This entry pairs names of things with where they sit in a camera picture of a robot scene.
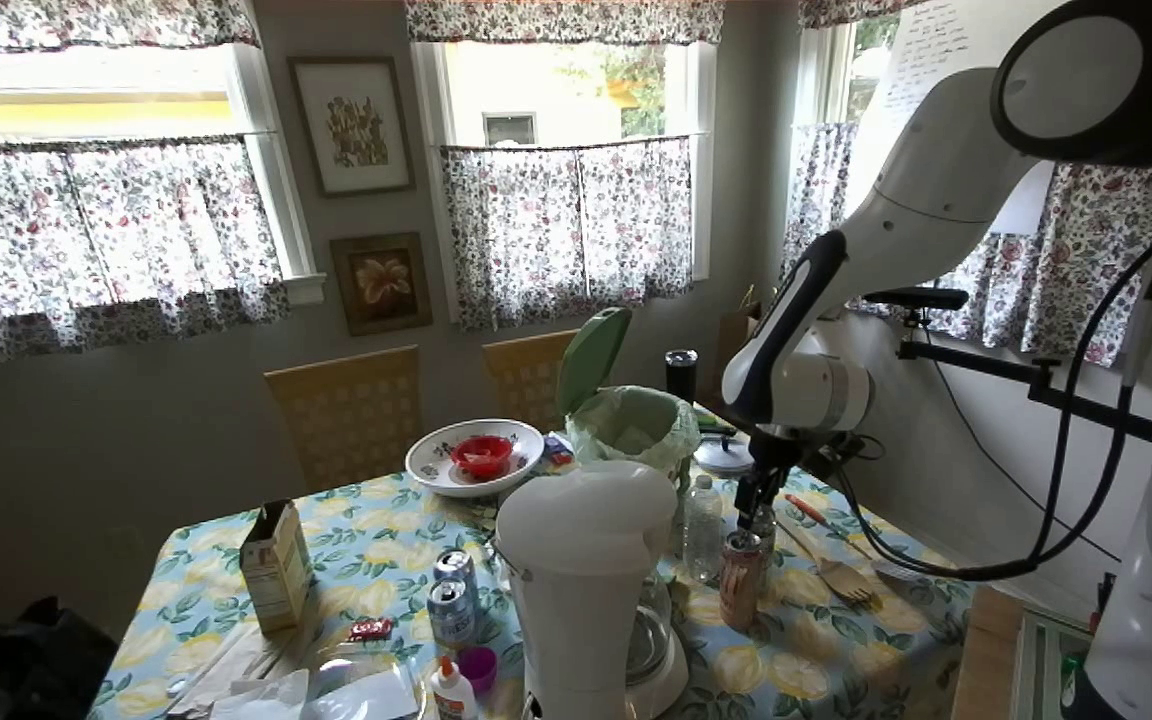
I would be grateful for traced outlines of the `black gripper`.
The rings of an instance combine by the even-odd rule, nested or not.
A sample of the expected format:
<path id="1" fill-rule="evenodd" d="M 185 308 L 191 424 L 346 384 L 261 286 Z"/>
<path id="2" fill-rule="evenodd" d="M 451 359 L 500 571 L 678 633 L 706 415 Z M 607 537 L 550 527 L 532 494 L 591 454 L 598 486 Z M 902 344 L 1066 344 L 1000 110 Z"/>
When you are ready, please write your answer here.
<path id="1" fill-rule="evenodd" d="M 804 457 L 804 436 L 787 431 L 751 431 L 746 436 L 751 467 L 734 486 L 734 520 L 751 525 L 759 511 L 771 508 L 775 494 L 785 489 L 787 467 Z"/>

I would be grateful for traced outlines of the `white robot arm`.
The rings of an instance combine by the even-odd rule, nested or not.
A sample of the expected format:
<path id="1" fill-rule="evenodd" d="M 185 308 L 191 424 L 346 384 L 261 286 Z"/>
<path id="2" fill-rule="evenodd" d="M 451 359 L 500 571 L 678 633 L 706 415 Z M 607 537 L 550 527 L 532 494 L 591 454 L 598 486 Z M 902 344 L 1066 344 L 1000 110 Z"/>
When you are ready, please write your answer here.
<path id="1" fill-rule="evenodd" d="M 775 431 L 817 424 L 828 394 L 801 335 L 924 286 L 966 297 L 960 341 L 1110 359 L 1125 388 L 1152 388 L 1152 0 L 1060 0 L 1000 63 L 937 81 L 854 208 L 787 267 L 724 405 Z M 1075 713 L 1152 720 L 1152 467 Z"/>

